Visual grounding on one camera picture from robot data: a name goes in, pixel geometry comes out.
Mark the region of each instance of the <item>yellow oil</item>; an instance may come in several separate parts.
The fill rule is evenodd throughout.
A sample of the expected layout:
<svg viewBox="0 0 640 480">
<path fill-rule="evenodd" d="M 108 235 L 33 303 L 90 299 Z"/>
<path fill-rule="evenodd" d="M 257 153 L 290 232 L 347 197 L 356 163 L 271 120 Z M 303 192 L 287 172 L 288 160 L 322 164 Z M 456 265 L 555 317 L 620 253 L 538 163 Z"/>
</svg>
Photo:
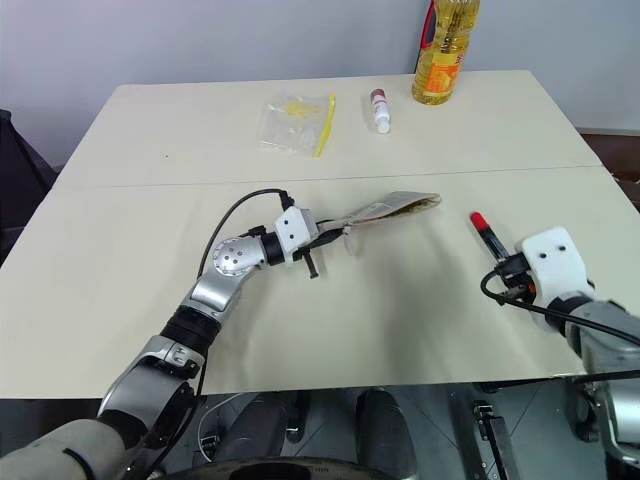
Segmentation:
<svg viewBox="0 0 640 480">
<path fill-rule="evenodd" d="M 430 46 L 420 50 L 411 94 L 420 103 L 439 105 L 446 102 L 453 91 L 457 70 L 469 47 L 469 36 L 476 22 L 480 0 L 435 0 L 436 29 Z M 456 63 L 450 67 L 455 74 L 446 76 L 440 63 Z M 440 75 L 444 81 L 438 82 Z"/>
</svg>

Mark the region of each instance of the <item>table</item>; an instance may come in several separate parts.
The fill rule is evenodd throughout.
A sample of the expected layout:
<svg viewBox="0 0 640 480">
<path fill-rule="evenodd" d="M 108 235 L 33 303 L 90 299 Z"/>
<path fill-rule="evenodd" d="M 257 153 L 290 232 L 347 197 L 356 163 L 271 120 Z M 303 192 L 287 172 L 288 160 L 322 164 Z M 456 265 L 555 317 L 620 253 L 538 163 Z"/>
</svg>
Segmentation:
<svg viewBox="0 0 640 480">
<path fill-rule="evenodd" d="M 287 189 L 318 218 L 341 216 L 392 190 L 438 192 L 443 203 L 363 228 L 356 257 L 341 242 L 323 248 L 316 254 L 318 279 L 309 280 L 303 264 L 258 272 L 212 348 L 205 393 L 582 372 L 563 338 L 538 328 L 526 312 L 482 296 L 478 284 L 493 261 L 467 215 L 482 211 L 509 246 L 566 226 L 599 294 L 637 312 L 640 299 L 630 281 L 640 267 L 637 213 L 530 74 L 464 74 L 456 95 L 437 107 L 449 122 L 475 119 L 465 120 L 465 128 L 483 132 L 469 131 L 481 145 L 476 163 L 465 135 L 448 146 L 431 138 L 432 154 L 422 136 L 403 131 L 420 123 L 436 130 L 445 122 L 427 107 L 413 108 L 408 90 L 389 93 L 409 83 L 410 76 L 391 76 L 118 89 L 0 270 L 0 362 L 16 365 L 2 369 L 0 397 L 103 395 L 191 286 L 212 225 L 239 196 L 267 186 Z M 194 129 L 202 133 L 211 104 L 242 97 L 250 105 L 238 108 L 253 118 L 249 112 L 260 111 L 269 91 L 313 93 L 320 85 L 338 96 L 320 159 L 257 148 L 248 136 L 255 135 L 251 122 L 231 140 L 237 125 L 224 130 L 219 123 L 208 147 L 204 138 L 188 141 L 197 136 Z M 385 88 L 393 102 L 386 137 L 361 133 L 364 122 L 356 122 L 355 103 L 349 107 L 349 95 L 371 85 Z M 539 101 L 524 117 L 518 108 L 496 115 L 470 107 L 474 92 L 484 94 L 477 102 L 490 105 L 505 91 L 514 107 Z M 137 100 L 128 102 L 132 95 Z M 184 115 L 168 136 L 154 115 L 140 121 L 162 98 L 166 118 L 187 110 L 200 115 Z M 488 125 L 509 134 L 485 138 Z M 122 142 L 114 138 L 134 130 Z M 526 145 L 520 155 L 519 143 Z M 394 144 L 402 155 L 391 155 Z M 181 145 L 187 153 L 180 161 L 157 155 L 178 155 Z M 217 146 L 221 153 L 204 162 L 200 154 Z M 385 155 L 376 156 L 378 149 Z M 228 168 L 217 178 L 222 157 Z M 269 162 L 273 168 L 264 167 Z M 221 238 L 270 222 L 278 210 L 276 200 L 255 200 L 231 218 Z"/>
</svg>

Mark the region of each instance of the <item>floor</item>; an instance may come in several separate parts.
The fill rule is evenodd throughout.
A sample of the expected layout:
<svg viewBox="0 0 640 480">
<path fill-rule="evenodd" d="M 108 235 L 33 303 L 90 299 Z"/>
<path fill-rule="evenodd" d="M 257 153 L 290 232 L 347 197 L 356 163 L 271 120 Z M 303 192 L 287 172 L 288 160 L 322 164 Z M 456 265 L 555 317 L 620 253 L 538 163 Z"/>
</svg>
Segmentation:
<svg viewBox="0 0 640 480">
<path fill-rule="evenodd" d="M 407 419 L 422 479 L 467 478 L 449 415 L 451 395 L 484 399 L 494 405 L 496 412 L 505 418 L 522 478 L 606 478 L 600 444 L 583 443 L 569 429 L 560 381 L 509 387 L 489 395 L 470 385 L 390 387 L 387 390 L 394 395 Z M 282 455 L 355 461 L 353 415 L 356 398 L 361 392 L 362 389 L 313 392 L 305 435 L 298 444 L 285 442 Z M 210 408 L 224 398 L 210 397 L 206 407 Z M 218 418 L 212 414 L 205 419 L 203 430 L 215 422 L 230 425 L 252 398 L 252 394 L 246 394 L 221 407 Z M 194 421 L 192 431 L 167 457 L 165 467 L 168 471 L 204 462 L 195 443 L 196 426 Z M 478 436 L 478 443 L 488 478 L 497 479 L 488 442 Z"/>
</svg>

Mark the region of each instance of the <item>marker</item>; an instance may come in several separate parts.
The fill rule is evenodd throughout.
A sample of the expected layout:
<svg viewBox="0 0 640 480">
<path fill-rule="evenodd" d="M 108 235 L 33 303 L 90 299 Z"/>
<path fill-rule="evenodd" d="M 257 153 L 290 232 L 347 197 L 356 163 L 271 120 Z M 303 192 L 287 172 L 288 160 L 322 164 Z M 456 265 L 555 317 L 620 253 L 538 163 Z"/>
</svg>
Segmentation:
<svg viewBox="0 0 640 480">
<path fill-rule="evenodd" d="M 491 230 L 491 227 L 484 217 L 479 212 L 473 212 L 469 215 L 469 218 L 480 235 L 480 238 L 482 238 L 496 260 L 504 260 L 507 258 L 509 256 L 509 252 L 507 252 L 507 249 L 504 248 L 504 245 L 502 245 L 500 240 L 498 240 L 498 237 L 493 233 L 493 230 Z"/>
</svg>

